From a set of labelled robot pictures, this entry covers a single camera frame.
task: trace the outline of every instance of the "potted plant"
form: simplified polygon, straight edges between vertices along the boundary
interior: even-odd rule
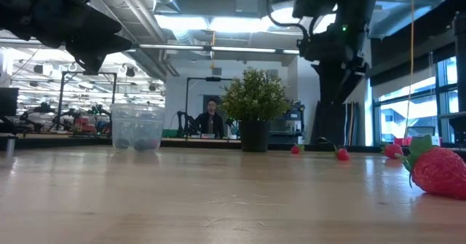
[[[248,67],[243,71],[242,79],[233,79],[224,90],[221,108],[240,121],[241,149],[266,152],[270,120],[289,109],[281,78]]]

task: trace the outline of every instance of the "black plant pot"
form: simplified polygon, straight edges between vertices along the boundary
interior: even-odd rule
[[[240,121],[241,150],[267,152],[270,121]]]

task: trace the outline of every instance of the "wooden table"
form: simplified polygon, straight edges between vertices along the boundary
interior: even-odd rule
[[[0,243],[466,243],[466,202],[396,160],[212,149],[17,151],[0,169]]]

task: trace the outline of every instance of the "small strawberry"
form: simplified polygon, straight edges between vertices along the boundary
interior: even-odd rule
[[[291,154],[299,154],[301,152],[304,152],[304,145],[294,144],[291,148]]]
[[[350,160],[350,153],[348,153],[347,149],[345,148],[337,149],[336,146],[334,147],[335,147],[335,156],[338,160],[340,161]]]
[[[466,200],[466,163],[451,150],[432,145],[430,135],[413,139],[403,164],[412,181],[430,194]]]
[[[403,155],[403,149],[398,144],[387,144],[382,147],[382,154],[391,159],[397,159],[396,154]]]

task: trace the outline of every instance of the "man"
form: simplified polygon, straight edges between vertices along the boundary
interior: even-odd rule
[[[209,99],[207,103],[207,112],[200,114],[197,121],[201,125],[202,134],[214,134],[216,138],[224,136],[224,121],[216,113],[217,101]]]

